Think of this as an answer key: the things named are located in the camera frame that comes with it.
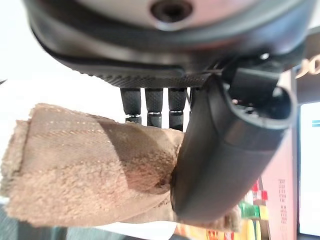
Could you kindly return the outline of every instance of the brown towel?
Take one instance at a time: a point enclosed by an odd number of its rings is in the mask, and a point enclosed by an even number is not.
[[[38,104],[29,121],[17,121],[2,160],[5,210],[35,226],[183,222],[169,192],[183,136]],[[239,208],[209,224],[190,224],[238,230]]]

